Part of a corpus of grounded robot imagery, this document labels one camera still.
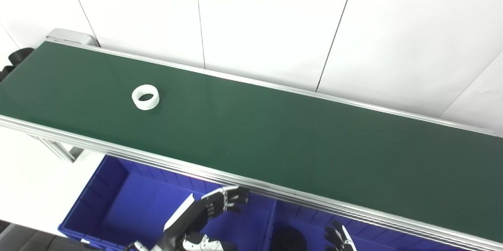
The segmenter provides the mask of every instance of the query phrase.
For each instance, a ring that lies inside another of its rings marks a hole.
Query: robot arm
[[[151,251],[237,251],[232,242],[214,240],[199,232],[208,219],[218,217],[227,210],[241,212],[236,204],[247,204],[250,191],[239,186],[218,188],[196,201],[191,194],[169,218],[164,232]],[[149,251],[140,242],[126,246]]]
[[[334,245],[327,244],[326,251],[357,251],[345,226],[338,220],[332,220],[332,226],[325,227],[325,239]]]

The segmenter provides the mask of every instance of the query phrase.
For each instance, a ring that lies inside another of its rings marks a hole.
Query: conveyor leg
[[[37,136],[33,136],[33,138],[42,142],[42,144],[49,148],[49,150],[51,150],[58,158],[67,161],[68,163],[73,163],[83,151],[81,148],[73,147],[69,152],[59,142]]]

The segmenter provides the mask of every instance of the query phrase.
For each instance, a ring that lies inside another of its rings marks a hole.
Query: white plastic ring
[[[140,101],[140,97],[147,94],[151,94],[152,97],[147,101]],[[133,98],[133,102],[136,104],[137,108],[144,111],[151,110],[159,104],[159,92],[157,88],[148,84],[138,86],[133,91],[133,94],[131,94],[131,98]]]

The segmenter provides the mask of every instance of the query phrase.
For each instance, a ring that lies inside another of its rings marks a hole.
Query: blue crate
[[[152,248],[164,224],[194,193],[196,199],[220,185],[128,160],[105,156],[59,231],[106,251],[122,251],[140,240]],[[292,226],[306,237],[308,251],[324,251],[323,227],[346,225],[359,251],[459,251],[429,240],[251,194],[242,214],[209,220],[203,233],[235,242],[239,251],[268,251],[275,228]]]

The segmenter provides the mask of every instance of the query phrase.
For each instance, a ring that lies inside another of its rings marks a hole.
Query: white wall
[[[0,0],[0,24],[19,48],[37,47],[56,28],[93,34],[78,0]]]
[[[199,0],[206,67],[315,90],[346,0]]]
[[[197,0],[80,0],[102,47],[204,67]]]
[[[308,90],[328,56],[318,92],[503,131],[503,0],[345,1],[0,0],[0,24]]]

